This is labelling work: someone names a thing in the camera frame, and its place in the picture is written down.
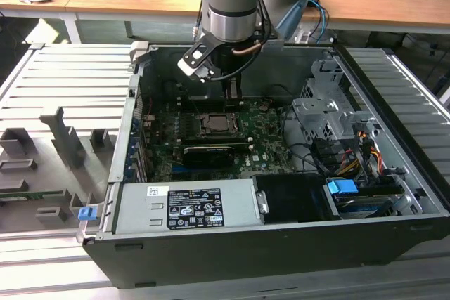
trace barcode sticker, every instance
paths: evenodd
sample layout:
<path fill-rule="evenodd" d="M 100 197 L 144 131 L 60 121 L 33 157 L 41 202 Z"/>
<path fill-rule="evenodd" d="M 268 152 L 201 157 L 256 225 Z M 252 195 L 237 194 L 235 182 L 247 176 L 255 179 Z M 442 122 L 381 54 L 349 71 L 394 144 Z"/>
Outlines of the barcode sticker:
<path fill-rule="evenodd" d="M 169 189 L 169 186 L 148 186 L 147 196 L 167 196 Z"/>

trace blue drive latch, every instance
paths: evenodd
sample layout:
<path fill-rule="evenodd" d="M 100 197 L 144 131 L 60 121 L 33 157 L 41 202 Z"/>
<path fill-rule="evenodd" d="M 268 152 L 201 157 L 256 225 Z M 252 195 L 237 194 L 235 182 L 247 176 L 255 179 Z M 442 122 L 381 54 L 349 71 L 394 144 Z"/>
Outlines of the blue drive latch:
<path fill-rule="evenodd" d="M 358 187 L 352 179 L 333 179 L 327 186 L 331 195 L 335 193 L 358 193 Z"/>
<path fill-rule="evenodd" d="M 79 221 L 95 221 L 97 219 L 97 207 L 82 207 L 78 211 Z"/>

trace yellow wire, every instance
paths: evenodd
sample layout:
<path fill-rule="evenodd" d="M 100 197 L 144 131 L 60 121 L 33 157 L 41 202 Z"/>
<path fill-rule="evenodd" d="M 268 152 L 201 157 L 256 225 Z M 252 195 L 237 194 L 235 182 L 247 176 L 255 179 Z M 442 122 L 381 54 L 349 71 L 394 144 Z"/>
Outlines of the yellow wire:
<path fill-rule="evenodd" d="M 341 171 L 339 171 L 337 174 L 338 176 L 345 174 L 346 172 L 348 172 L 349 170 L 353 169 L 354 167 L 356 167 L 359 164 L 358 160 L 354 160 L 350 165 L 348 165 L 347 167 L 345 167 L 344 169 L 342 169 Z"/>

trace motherboard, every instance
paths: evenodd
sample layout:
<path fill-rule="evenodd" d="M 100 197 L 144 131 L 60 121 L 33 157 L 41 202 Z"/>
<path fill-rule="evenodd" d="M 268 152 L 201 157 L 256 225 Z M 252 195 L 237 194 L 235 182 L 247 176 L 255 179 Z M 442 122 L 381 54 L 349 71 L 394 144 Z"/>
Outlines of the motherboard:
<path fill-rule="evenodd" d="M 208 181 L 294 171 L 270 100 L 165 103 L 146 124 L 150 180 Z"/>

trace power supply label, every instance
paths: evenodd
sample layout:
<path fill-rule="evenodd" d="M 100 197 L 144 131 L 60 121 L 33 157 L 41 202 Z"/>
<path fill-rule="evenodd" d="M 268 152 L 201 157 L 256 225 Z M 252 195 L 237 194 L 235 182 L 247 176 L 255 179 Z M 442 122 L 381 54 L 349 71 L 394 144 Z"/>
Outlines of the power supply label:
<path fill-rule="evenodd" d="M 167 227 L 170 230 L 225 226 L 220 189 L 169 191 Z"/>

